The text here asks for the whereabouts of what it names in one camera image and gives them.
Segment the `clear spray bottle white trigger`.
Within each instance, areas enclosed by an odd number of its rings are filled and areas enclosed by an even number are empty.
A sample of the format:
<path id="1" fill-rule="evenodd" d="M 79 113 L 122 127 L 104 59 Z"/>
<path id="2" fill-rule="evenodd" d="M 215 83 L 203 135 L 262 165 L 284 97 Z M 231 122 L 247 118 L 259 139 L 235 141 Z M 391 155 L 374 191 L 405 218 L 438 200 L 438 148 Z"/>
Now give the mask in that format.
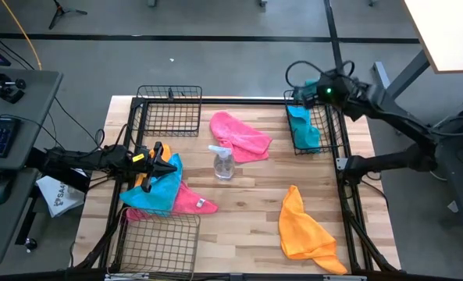
<path id="1" fill-rule="evenodd" d="M 209 145 L 208 149 L 215 154 L 213 166 L 216 177 L 221 180 L 230 180 L 235 167 L 232 149 L 215 145 Z"/>

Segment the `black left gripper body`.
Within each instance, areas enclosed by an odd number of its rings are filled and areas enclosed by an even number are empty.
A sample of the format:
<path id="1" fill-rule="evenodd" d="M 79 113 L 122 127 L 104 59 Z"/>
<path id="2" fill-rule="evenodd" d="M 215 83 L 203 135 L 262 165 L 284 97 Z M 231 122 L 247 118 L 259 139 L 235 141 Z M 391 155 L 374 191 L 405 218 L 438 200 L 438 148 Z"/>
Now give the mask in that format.
<path id="1" fill-rule="evenodd" d="M 129 167 L 127 175 L 129 180 L 135 180 L 137 174 L 146 173 L 148 178 L 142 183 L 141 189 L 145 193 L 151 191 L 151 178 L 154 177 L 155 160 L 161 158 L 162 143 L 157 141 L 153 147 L 153 156 L 149 152 L 141 153 L 133 158 L 133 164 Z"/>

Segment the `pink microfiber towel white tag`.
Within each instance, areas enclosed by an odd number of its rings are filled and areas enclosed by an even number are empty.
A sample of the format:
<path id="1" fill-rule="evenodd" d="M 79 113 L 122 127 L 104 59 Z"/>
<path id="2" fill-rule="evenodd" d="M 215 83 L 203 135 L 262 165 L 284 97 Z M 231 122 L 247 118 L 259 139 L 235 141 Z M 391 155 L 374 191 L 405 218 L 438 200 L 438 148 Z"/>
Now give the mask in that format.
<path id="1" fill-rule="evenodd" d="M 160 212 L 160 215 L 182 215 L 182 214 L 198 214 L 209 215 L 218 211 L 218 206 L 212 201 L 203 198 L 200 194 L 192 191 L 185 182 L 180 184 L 180 189 L 174 201 L 173 210 L 171 212 Z M 142 219 L 149 219 L 150 215 L 147 211 L 139 208 L 128 208 L 126 210 L 126 218 L 129 222 L 136 222 Z"/>

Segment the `orange microfiber towel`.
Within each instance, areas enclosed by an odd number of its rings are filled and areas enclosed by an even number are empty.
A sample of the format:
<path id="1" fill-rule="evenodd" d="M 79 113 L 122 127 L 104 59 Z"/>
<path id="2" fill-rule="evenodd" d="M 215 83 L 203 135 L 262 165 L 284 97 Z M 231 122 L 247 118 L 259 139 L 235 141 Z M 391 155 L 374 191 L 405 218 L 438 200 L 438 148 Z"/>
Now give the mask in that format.
<path id="1" fill-rule="evenodd" d="M 172 157 L 172 152 L 170 151 L 170 148 L 167 144 L 162 145 L 162 153 L 161 153 L 161 159 L 165 162 L 168 162 L 170 158 Z M 148 175 L 146 173 L 139 173 L 136 176 L 134 186 L 141 186 L 142 183 L 148 178 Z"/>
<path id="2" fill-rule="evenodd" d="M 337 241 L 305 212 L 298 187 L 291 185 L 282 201 L 278 228 L 280 246 L 290 260 L 313 260 L 336 275 L 348 273 L 337 256 Z"/>

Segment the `grey side desk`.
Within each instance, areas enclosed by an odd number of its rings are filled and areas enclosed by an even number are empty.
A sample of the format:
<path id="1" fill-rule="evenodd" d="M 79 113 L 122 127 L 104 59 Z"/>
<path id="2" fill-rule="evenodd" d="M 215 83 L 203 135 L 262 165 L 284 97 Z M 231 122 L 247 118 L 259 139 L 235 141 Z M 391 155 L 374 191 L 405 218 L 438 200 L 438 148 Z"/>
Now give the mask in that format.
<path id="1" fill-rule="evenodd" d="M 58 72 L 0 70 L 0 263 L 34 188 L 28 158 L 61 82 Z"/>

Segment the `black desk clamp device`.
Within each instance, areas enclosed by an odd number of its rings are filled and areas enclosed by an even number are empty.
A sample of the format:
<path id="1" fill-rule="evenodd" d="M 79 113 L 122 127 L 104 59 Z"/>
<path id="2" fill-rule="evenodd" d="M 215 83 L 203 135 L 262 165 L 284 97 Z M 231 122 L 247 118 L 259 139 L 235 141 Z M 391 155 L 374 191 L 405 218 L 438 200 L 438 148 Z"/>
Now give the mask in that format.
<path id="1" fill-rule="evenodd" d="M 0 73 L 0 98 L 11 104 L 16 104 L 24 95 L 27 83 L 23 79 L 12 80 Z"/>

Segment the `black tripod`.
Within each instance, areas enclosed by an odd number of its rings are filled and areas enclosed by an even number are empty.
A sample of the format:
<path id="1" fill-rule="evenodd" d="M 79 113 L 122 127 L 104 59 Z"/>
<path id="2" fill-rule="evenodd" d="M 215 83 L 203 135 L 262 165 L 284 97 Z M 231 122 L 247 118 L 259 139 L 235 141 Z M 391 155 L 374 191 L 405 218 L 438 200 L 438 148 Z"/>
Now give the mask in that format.
<path id="1" fill-rule="evenodd" d="M 86 11 L 83 11 L 83 10 L 80 10 L 80 9 L 72 9 L 72 8 L 66 8 L 66 7 L 63 7 L 58 0 L 52 0 L 55 4 L 55 7 L 56 7 L 56 10 L 55 10 L 55 14 L 54 16 L 52 17 L 52 20 L 48 26 L 48 29 L 49 30 L 52 30 L 55 25 L 57 24 L 57 22 L 63 18 L 67 13 L 77 13 L 77 14 L 80 14 L 80 15 L 87 15 L 88 12 Z"/>

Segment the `black computer mouse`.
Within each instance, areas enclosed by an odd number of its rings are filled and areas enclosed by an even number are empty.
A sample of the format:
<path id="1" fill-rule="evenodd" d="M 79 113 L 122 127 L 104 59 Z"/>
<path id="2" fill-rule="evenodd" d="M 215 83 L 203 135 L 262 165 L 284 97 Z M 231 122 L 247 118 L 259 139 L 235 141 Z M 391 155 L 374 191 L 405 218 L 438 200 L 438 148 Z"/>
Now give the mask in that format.
<path id="1" fill-rule="evenodd" d="M 15 179 L 15 171 L 6 170 L 0 172 L 0 205 L 4 204 L 9 199 Z"/>

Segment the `black metal table frame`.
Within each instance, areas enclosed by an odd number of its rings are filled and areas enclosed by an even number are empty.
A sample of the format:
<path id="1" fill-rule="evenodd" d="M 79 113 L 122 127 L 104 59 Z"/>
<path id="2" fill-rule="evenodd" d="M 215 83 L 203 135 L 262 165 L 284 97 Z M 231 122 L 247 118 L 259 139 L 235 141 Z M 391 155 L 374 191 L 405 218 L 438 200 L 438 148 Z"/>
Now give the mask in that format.
<path id="1" fill-rule="evenodd" d="M 335 237 L 338 257 L 350 270 L 331 152 L 294 155 L 282 98 L 227 101 L 230 104 L 202 106 L 198 137 L 167 139 L 182 158 L 183 181 L 219 206 L 217 213 L 201 215 L 196 272 L 326 273 L 313 261 L 287 259 L 280 249 L 277 220 L 281 200 L 292 184 L 299 188 L 308 214 Z M 214 141 L 208 122 L 218 111 L 228 111 L 273 138 L 269 158 L 238 165 L 231 181 L 216 179 L 213 154 L 206 148 Z M 74 265 L 85 259 L 105 231 L 113 185 L 103 183 L 87 195 L 73 248 Z M 358 191 L 367 234 L 384 258 L 401 269 L 384 197 L 364 183 Z"/>

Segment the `white printed paper bag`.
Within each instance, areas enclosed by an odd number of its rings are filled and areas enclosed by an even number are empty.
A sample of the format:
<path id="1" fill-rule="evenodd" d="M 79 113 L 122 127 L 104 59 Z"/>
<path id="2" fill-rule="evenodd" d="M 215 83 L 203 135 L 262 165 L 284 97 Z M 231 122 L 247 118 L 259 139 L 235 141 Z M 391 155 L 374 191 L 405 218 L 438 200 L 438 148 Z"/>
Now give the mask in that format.
<path id="1" fill-rule="evenodd" d="M 85 193 L 60 182 L 50 176 L 41 177 L 36 182 L 52 218 L 84 203 Z"/>

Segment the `white table top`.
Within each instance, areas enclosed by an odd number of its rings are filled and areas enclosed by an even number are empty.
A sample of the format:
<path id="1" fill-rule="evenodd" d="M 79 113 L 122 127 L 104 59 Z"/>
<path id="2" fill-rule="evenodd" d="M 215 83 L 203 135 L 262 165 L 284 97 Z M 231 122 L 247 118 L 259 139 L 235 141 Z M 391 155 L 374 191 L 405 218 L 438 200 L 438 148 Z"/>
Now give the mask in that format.
<path id="1" fill-rule="evenodd" d="M 463 0 L 402 0 L 436 73 L 463 73 Z"/>

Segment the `teal microfiber towel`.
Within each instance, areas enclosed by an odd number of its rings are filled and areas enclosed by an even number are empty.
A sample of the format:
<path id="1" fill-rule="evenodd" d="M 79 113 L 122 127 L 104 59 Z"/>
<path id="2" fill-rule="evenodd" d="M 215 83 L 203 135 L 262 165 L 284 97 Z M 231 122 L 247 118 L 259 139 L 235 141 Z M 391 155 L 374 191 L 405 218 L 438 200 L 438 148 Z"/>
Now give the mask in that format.
<path id="1" fill-rule="evenodd" d="M 287 106 L 290 128 L 296 149 L 304 152 L 319 152 L 320 132 L 312 125 L 308 109 L 302 106 Z"/>
<path id="2" fill-rule="evenodd" d="M 182 180 L 183 164 L 179 154 L 174 154 L 169 164 L 177 167 L 177 171 L 151 179 L 151 191 L 146 193 L 141 186 L 120 194 L 119 198 L 133 208 L 139 208 L 150 214 L 167 216 L 173 210 L 176 196 Z"/>

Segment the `grey table leg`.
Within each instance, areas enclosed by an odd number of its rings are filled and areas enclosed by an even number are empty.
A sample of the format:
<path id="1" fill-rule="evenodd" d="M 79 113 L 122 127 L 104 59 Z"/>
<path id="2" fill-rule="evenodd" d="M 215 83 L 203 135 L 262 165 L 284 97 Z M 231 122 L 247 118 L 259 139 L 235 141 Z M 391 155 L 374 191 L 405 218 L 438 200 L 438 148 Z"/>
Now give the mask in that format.
<path id="1" fill-rule="evenodd" d="M 371 72 L 392 99 L 396 99 L 429 67 L 426 53 L 421 50 L 394 80 L 389 79 L 382 62 L 374 62 Z"/>

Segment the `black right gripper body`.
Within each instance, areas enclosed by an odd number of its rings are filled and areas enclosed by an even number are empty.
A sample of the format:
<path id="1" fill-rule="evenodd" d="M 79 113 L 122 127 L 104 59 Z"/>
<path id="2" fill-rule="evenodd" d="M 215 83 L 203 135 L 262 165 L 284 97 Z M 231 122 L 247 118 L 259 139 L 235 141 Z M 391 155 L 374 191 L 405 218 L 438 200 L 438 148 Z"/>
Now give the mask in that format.
<path id="1" fill-rule="evenodd" d="M 318 104 L 343 108 L 347 99 L 344 76 L 329 73 L 322 74 L 317 80 L 306 80 L 305 85 L 300 89 L 300 99 L 305 108 L 313 108 Z"/>

